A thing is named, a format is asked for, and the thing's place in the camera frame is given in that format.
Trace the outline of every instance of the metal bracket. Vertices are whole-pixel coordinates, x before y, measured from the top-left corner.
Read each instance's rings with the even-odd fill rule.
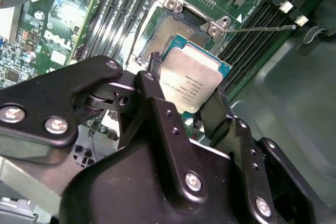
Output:
[[[241,211],[243,201],[255,220],[277,223],[262,152],[254,144],[249,126],[233,115],[222,89],[216,89],[201,107],[201,117],[206,136],[234,161],[232,203],[236,211]],[[237,193],[237,186],[243,188],[241,194]]]
[[[110,58],[96,56],[2,90],[0,155],[47,164],[64,160],[78,136],[73,108],[121,73]]]

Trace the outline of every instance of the ram slot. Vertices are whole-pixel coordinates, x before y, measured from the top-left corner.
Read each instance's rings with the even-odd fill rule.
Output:
[[[257,8],[244,27],[278,27],[290,24],[292,24],[292,21],[276,6],[264,2]],[[283,31],[251,31],[237,34],[233,38],[219,55],[219,58],[233,66],[220,85],[224,88],[226,94],[229,94],[249,74],[255,64],[283,33]]]

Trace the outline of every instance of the mounting hole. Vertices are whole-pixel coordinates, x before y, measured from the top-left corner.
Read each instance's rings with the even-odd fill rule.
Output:
[[[87,158],[92,157],[92,151],[86,151],[86,152],[84,153],[84,156],[87,157]]]
[[[227,25],[227,23],[229,23],[229,19],[228,18],[223,18],[223,25]]]
[[[118,104],[120,106],[125,106],[127,102],[128,102],[128,98],[127,97],[119,97],[119,99],[118,99]]]
[[[179,133],[180,133],[178,128],[173,128],[172,132],[173,132],[174,135],[179,135]]]
[[[82,151],[83,151],[83,146],[77,145],[77,146],[75,147],[75,152],[76,152],[76,153],[81,153]]]
[[[259,166],[256,163],[253,163],[252,166],[255,170],[259,170]]]

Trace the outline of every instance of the screw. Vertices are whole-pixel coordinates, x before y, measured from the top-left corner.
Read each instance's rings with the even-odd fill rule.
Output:
[[[118,66],[116,65],[116,63],[112,60],[106,62],[106,65],[109,66],[110,68],[113,68],[113,69],[117,69]]]
[[[212,27],[210,28],[209,32],[212,36],[216,36],[218,31],[216,27]]]
[[[240,122],[240,124],[241,124],[241,126],[242,126],[243,128],[247,128],[246,123],[244,123],[242,120],[240,120],[239,122]]]
[[[153,77],[153,75],[152,75],[151,73],[145,73],[145,77],[146,77],[147,79],[151,80],[151,81],[154,80],[154,77]]]
[[[170,10],[174,10],[176,8],[176,2],[173,1],[173,0],[168,0],[167,1],[167,7],[170,9]]]
[[[6,106],[0,109],[0,120],[6,123],[18,123],[26,116],[23,109],[17,106]]]
[[[63,134],[68,130],[68,123],[63,118],[49,118],[44,128],[51,134]]]
[[[256,198],[256,205],[259,209],[259,211],[262,213],[262,215],[266,217],[271,216],[271,209],[269,208],[268,204],[266,201],[264,201],[262,198]]]
[[[102,126],[99,127],[99,130],[101,132],[105,132],[106,131],[106,127],[104,125],[102,125]]]
[[[223,25],[226,26],[227,23],[229,23],[229,20],[228,20],[227,18],[224,18],[224,19],[223,19]]]
[[[201,180],[193,173],[187,173],[185,175],[185,182],[192,191],[199,191],[202,188]]]
[[[268,140],[268,145],[272,148],[275,149],[275,145],[272,141]]]

